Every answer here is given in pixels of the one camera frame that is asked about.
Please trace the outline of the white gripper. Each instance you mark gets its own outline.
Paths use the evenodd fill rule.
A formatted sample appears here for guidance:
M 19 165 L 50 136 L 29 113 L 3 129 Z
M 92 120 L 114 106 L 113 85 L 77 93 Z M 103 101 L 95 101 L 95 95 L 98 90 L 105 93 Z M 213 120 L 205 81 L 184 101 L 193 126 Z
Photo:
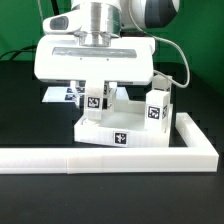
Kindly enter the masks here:
M 44 20 L 34 74 L 41 81 L 71 81 L 77 108 L 84 106 L 85 82 L 109 83 L 109 107 L 117 83 L 144 85 L 153 77 L 155 40 L 122 37 L 118 9 L 75 9 Z

